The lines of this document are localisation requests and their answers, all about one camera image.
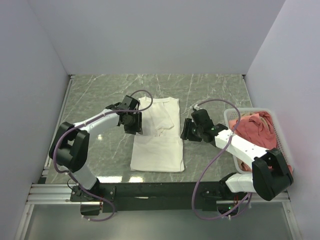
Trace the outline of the white Coca-Cola t-shirt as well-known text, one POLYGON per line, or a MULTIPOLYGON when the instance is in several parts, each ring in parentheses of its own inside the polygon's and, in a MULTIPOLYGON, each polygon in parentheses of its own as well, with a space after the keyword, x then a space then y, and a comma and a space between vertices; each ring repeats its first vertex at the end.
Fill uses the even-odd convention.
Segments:
POLYGON ((180 173, 185 170, 180 138, 179 99, 139 98, 142 134, 134 137, 130 169, 141 172, 180 173))

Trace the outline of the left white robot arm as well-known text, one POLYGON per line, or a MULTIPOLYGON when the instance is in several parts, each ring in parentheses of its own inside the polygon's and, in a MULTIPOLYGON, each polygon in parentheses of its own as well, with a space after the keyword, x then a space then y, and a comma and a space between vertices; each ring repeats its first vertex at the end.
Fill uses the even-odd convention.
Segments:
POLYGON ((97 115, 82 122, 59 126, 49 150, 55 169, 71 176, 80 184, 82 195, 88 201, 100 195, 100 181, 86 164, 90 145, 99 134, 108 129, 123 126, 126 134, 142 133, 140 102, 132 96, 125 96, 121 102, 107 106, 97 115))

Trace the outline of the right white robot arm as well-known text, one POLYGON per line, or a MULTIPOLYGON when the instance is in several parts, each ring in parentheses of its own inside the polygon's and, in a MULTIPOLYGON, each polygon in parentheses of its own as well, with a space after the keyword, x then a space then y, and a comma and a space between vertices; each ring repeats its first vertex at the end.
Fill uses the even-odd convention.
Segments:
POLYGON ((271 201, 294 182, 282 152, 257 146, 235 135, 223 124, 214 124, 205 109, 195 110, 184 120, 182 140, 211 144, 240 159, 251 168, 249 173, 231 173, 219 182, 222 198, 230 200, 237 193, 256 193, 271 201))

